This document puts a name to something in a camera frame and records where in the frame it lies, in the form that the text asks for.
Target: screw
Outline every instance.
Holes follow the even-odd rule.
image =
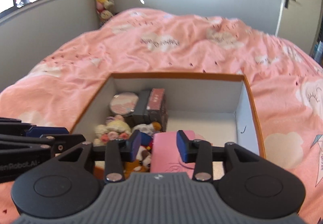
[[[41,148],[50,148],[50,146],[49,146],[49,145],[41,145],[40,147],[41,147]]]
[[[209,173],[206,172],[200,172],[195,174],[195,178],[199,181],[207,181],[211,178],[212,176]]]
[[[116,182],[116,181],[120,181],[121,179],[122,179],[122,175],[119,174],[119,173],[107,174],[107,180],[108,181]]]

